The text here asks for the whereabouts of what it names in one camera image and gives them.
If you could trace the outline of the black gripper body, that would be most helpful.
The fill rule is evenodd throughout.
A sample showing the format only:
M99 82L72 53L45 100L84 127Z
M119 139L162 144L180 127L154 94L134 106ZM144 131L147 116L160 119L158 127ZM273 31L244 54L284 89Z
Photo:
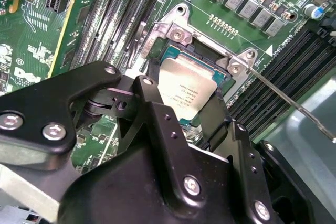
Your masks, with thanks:
M131 148L76 179L58 223L185 223L166 205L147 146Z

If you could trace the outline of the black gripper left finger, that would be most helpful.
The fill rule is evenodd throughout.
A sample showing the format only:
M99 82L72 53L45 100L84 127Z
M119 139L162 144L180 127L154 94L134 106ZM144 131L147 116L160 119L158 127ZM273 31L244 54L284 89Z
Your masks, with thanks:
M121 73L97 61L1 97L1 190L50 223L84 174L73 167L76 124L105 91L118 118L118 155L147 146L166 205L185 223L238 223L229 199L228 159L188 145L173 109L147 76L120 90Z

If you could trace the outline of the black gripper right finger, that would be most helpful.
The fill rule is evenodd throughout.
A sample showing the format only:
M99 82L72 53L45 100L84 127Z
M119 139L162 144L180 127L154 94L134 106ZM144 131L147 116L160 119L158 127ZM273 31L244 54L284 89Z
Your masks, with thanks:
M229 199L238 223L315 222L310 189L275 147L252 143L220 94L211 95L200 120L209 150L229 161Z

